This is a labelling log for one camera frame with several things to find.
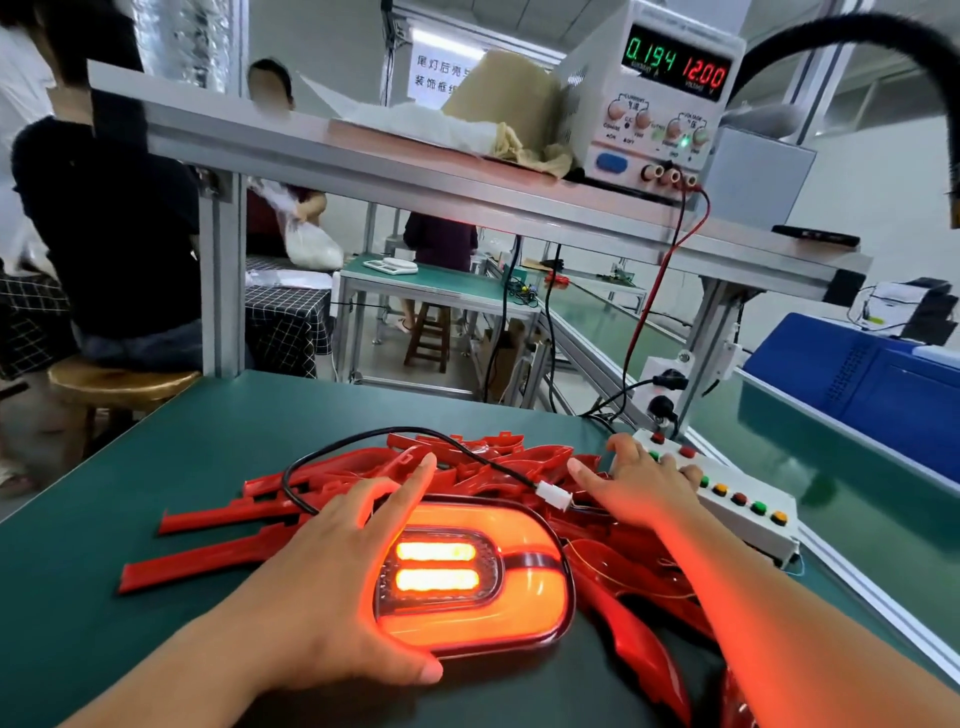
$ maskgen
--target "sign with chinese characters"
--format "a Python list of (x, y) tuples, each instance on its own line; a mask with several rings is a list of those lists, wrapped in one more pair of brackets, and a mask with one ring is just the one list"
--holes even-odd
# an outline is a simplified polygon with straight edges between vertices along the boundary
[(407, 96), (421, 106), (439, 109), (478, 62), (444, 48), (414, 41)]

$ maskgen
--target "ceiling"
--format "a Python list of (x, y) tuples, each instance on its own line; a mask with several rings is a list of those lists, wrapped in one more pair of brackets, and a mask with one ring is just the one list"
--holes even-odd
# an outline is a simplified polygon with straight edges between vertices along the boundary
[[(565, 51), (575, 47), (622, 0), (414, 0), (468, 22)], [(822, 0), (754, 0), (743, 28), (751, 45), (791, 25), (811, 20)], [(877, 0), (875, 10), (899, 12), (960, 39), (957, 0)], [(798, 58), (781, 61), (750, 82), (744, 100), (779, 98), (793, 77)], [(882, 48), (854, 50), (840, 90), (868, 85), (878, 78), (910, 70), (912, 63)]]

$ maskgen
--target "metal shelf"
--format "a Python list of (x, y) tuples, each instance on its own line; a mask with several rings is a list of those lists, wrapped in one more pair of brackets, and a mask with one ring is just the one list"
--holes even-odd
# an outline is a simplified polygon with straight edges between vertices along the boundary
[[(143, 102), (150, 149), (165, 157), (653, 264), (676, 225), (670, 206), (505, 162), (306, 114), (270, 116), (246, 99), (98, 62), (89, 76), (98, 91)], [(820, 300), (838, 269), (866, 273), (870, 262), (709, 220), (671, 268)]]

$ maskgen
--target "tail light housing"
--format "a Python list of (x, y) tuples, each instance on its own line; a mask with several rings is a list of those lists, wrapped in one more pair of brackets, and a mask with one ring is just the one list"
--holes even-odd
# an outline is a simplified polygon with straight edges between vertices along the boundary
[(533, 511), (504, 500), (426, 497), (384, 562), (381, 629), (438, 657), (545, 646), (573, 621), (561, 544)]

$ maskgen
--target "fingernail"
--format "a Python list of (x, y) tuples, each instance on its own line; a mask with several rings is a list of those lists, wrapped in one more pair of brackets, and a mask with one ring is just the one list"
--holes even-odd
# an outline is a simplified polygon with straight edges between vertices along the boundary
[(434, 685), (439, 683), (443, 676), (444, 666), (440, 664), (439, 660), (434, 660), (423, 666), (419, 682), (421, 685)]

